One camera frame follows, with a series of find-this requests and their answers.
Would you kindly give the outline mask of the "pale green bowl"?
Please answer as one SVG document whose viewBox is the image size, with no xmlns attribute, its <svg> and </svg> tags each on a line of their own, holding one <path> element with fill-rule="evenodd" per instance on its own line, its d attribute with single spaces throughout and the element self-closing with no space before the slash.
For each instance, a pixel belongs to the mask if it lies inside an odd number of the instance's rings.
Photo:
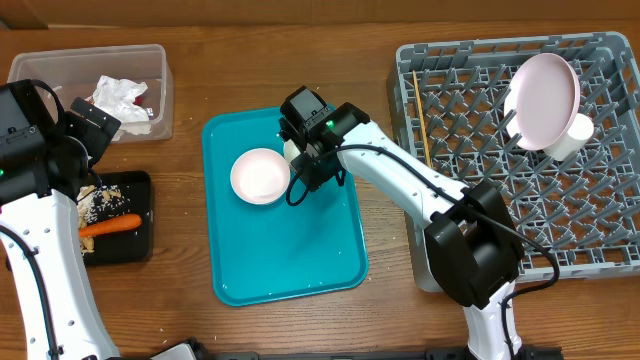
<svg viewBox="0 0 640 360">
<path fill-rule="evenodd" d="M 301 154 L 293 140 L 287 140 L 283 145 L 283 157 L 288 164 L 291 164 Z"/>
</svg>

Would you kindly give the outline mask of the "white napkin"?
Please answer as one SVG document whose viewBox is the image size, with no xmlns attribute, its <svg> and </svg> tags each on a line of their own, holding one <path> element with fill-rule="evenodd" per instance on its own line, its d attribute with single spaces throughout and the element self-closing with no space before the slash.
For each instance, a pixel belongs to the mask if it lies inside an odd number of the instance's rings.
<svg viewBox="0 0 640 360">
<path fill-rule="evenodd" d="M 118 141 L 123 135 L 148 135 L 151 133 L 150 118 L 146 109 L 136 104 L 148 86 L 129 79 L 115 79 L 102 75 L 91 99 L 93 104 L 116 118 L 121 126 L 114 136 Z"/>
</svg>

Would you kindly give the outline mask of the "pink bowl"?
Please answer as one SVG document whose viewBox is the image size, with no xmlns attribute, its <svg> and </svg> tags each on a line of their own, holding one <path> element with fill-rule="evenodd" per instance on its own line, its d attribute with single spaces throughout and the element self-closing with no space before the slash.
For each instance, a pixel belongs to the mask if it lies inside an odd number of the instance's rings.
<svg viewBox="0 0 640 360">
<path fill-rule="evenodd" d="M 272 149 L 252 149 L 234 162 L 230 183 L 241 200 L 253 205 L 269 205 L 286 192 L 290 183 L 289 165 Z"/>
</svg>

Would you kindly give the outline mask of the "rice and peanut scraps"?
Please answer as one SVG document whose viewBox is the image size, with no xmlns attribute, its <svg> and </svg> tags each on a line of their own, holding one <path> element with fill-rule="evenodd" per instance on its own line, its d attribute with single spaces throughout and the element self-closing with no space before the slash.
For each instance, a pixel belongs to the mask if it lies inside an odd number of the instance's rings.
<svg viewBox="0 0 640 360">
<path fill-rule="evenodd" d="M 78 228 L 97 224 L 124 213 L 127 200 L 117 185 L 100 188 L 89 185 L 81 188 L 77 196 Z"/>
</svg>

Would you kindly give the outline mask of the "teal serving tray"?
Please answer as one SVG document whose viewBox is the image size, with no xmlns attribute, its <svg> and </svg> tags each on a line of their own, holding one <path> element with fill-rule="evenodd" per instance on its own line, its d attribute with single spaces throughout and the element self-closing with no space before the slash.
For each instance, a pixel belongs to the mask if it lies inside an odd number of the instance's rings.
<svg viewBox="0 0 640 360">
<path fill-rule="evenodd" d="M 255 148 L 281 152 L 278 108 L 221 114 L 204 126 L 202 154 L 212 282 L 229 306 L 246 306 L 358 286 L 368 257 L 352 176 L 306 195 L 253 205 L 233 191 L 233 163 Z"/>
</svg>

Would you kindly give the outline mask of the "orange carrot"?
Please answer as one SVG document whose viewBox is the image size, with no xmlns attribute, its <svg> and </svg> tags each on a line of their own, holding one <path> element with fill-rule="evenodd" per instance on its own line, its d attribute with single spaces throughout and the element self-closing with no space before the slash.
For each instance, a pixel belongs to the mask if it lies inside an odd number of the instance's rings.
<svg viewBox="0 0 640 360">
<path fill-rule="evenodd" d="M 108 220 L 88 225 L 78 230 L 80 238 L 124 232 L 137 229 L 142 225 L 142 218 L 137 214 L 125 214 Z"/>
</svg>

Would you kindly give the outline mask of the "wooden chopstick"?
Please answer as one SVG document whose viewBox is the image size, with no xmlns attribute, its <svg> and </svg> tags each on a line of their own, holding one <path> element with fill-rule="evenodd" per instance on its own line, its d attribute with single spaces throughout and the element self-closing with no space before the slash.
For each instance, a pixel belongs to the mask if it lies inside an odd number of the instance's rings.
<svg viewBox="0 0 640 360">
<path fill-rule="evenodd" d="M 423 150 L 424 150 L 423 152 L 425 157 L 425 163 L 428 167 L 432 168 L 433 166 L 432 166 L 431 156 L 429 152 L 428 135 L 426 133 L 426 126 L 425 126 L 426 124 L 425 124 L 424 112 L 422 107 L 421 93 L 420 93 L 419 82 L 418 82 L 418 78 L 415 70 L 412 70 L 412 78 L 413 78 L 413 85 L 414 85 L 414 92 L 415 92 L 416 110 L 417 110 L 418 118 L 420 122 L 420 132 L 421 132 L 421 139 L 422 139 Z"/>
</svg>

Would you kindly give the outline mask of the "large pink plate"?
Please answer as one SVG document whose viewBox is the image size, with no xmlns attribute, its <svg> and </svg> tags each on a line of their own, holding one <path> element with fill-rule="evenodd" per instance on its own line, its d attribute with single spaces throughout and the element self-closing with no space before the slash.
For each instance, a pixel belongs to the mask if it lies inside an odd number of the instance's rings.
<svg viewBox="0 0 640 360">
<path fill-rule="evenodd" d="M 516 145 L 538 151 L 556 144 L 578 112 L 580 85 L 573 67 L 561 56 L 541 53 L 513 75 L 503 102 L 507 133 Z"/>
</svg>

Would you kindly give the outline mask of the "white cup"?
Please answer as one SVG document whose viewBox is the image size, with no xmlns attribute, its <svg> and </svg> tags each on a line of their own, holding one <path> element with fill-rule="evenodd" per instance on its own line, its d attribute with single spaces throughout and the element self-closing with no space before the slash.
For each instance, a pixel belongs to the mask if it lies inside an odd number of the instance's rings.
<svg viewBox="0 0 640 360">
<path fill-rule="evenodd" d="M 577 114 L 568 130 L 543 152 L 556 161 L 563 162 L 574 156 L 593 136 L 595 126 L 590 117 Z"/>
</svg>

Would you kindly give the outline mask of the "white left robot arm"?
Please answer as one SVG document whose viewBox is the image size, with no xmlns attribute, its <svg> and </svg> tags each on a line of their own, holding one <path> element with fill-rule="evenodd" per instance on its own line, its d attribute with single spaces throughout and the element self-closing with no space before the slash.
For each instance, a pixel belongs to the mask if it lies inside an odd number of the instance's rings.
<svg viewBox="0 0 640 360">
<path fill-rule="evenodd" d="M 85 105 L 74 114 L 20 80 L 1 88 L 1 242 L 31 359 L 114 359 L 79 240 L 77 197 L 120 127 Z"/>
</svg>

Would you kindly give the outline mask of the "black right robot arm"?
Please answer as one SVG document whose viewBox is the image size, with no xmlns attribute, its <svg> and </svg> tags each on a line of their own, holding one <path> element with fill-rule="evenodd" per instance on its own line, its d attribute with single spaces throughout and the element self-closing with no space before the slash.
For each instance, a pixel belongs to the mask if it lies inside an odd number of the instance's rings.
<svg viewBox="0 0 640 360">
<path fill-rule="evenodd" d="M 305 86 L 280 107 L 284 156 L 307 193 L 347 175 L 364 179 L 401 207 L 408 220 L 418 288 L 443 292 L 463 308 L 471 359 L 513 359 L 522 341 L 509 295 L 524 249 L 499 191 L 438 173 L 389 139 L 370 117 L 345 103 L 332 108 Z"/>
</svg>

